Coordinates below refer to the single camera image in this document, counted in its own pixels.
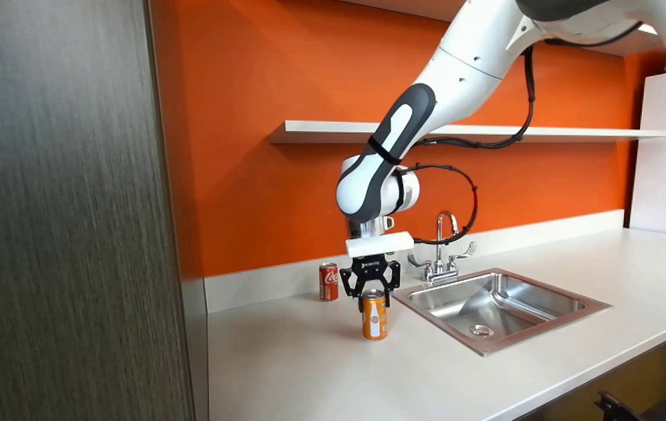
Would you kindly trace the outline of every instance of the red can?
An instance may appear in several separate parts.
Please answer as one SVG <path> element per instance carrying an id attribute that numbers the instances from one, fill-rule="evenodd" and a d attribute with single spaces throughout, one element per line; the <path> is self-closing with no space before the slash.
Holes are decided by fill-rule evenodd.
<path id="1" fill-rule="evenodd" d="M 338 271 L 334 263 L 317 266 L 317 291 L 322 302 L 334 302 L 338 298 Z"/>

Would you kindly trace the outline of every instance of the sink drain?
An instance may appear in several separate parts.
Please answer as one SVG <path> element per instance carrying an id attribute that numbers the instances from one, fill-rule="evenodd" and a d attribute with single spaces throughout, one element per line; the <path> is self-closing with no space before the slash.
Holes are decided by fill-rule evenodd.
<path id="1" fill-rule="evenodd" d="M 490 339 L 492 336 L 492 329 L 490 328 L 485 328 L 485 326 L 471 326 L 471 336 L 477 336 L 477 339 Z"/>

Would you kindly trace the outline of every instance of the faucet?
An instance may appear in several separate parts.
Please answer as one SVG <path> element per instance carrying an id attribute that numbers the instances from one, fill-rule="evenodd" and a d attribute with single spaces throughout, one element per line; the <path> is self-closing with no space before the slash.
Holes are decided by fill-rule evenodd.
<path id="1" fill-rule="evenodd" d="M 459 221 L 448 210 L 440 210 L 434 217 L 434 239 L 438 240 L 448 239 L 445 230 L 452 232 L 448 237 L 459 235 Z M 411 266 L 424 269 L 419 277 L 420 280 L 427 280 L 427 283 L 456 280 L 459 279 L 456 259 L 466 259 L 475 250 L 475 243 L 470 243 L 462 256 L 446 256 L 445 257 L 445 247 L 446 247 L 445 243 L 434 245 L 434 259 L 426 259 L 426 263 L 419 263 L 411 252 L 406 256 L 406 263 Z"/>

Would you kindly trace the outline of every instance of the wall shelf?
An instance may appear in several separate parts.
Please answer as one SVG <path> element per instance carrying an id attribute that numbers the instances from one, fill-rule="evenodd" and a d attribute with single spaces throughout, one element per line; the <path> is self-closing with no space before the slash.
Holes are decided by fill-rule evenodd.
<path id="1" fill-rule="evenodd" d="M 285 145 L 362 145 L 373 132 L 373 122 L 285 120 L 269 140 Z M 495 142 L 512 134 L 517 134 L 517 127 L 452 125 L 433 132 L 433 135 L 466 135 L 483 142 Z M 637 138 L 666 138 L 666 132 L 531 127 L 523 142 L 616 142 Z"/>

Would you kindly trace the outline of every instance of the white shelf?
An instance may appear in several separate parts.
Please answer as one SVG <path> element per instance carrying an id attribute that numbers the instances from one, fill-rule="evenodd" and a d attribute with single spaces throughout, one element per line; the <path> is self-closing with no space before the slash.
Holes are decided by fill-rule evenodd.
<path id="1" fill-rule="evenodd" d="M 294 145 L 346 145 L 365 142 L 379 125 L 373 122 L 322 122 L 322 120 L 285 120 L 272 135 L 272 142 Z M 475 140 L 502 140 L 519 127 L 466 127 L 453 125 L 433 132 L 433 135 L 462 135 Z M 572 128 L 572 127 L 531 127 L 523 142 L 614 142 L 637 138 L 666 138 L 666 132 L 641 128 Z"/>
<path id="2" fill-rule="evenodd" d="M 343 0 L 377 9 L 391 9 L 400 14 L 427 17 L 438 21 L 452 21 L 462 7 L 462 0 Z"/>

